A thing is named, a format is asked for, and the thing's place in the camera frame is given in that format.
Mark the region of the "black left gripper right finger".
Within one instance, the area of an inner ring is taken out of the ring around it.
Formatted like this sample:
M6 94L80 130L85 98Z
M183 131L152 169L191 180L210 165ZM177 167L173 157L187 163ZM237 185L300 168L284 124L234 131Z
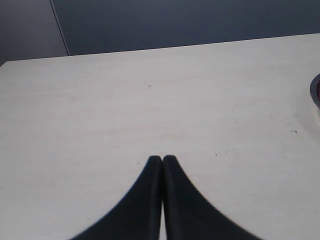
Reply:
M174 155L163 158L163 195L168 240L258 240L210 204Z

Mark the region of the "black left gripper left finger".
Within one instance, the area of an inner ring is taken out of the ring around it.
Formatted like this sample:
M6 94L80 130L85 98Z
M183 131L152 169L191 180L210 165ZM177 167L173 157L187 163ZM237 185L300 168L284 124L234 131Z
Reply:
M150 156L126 195L74 240L158 240L162 214L162 160Z

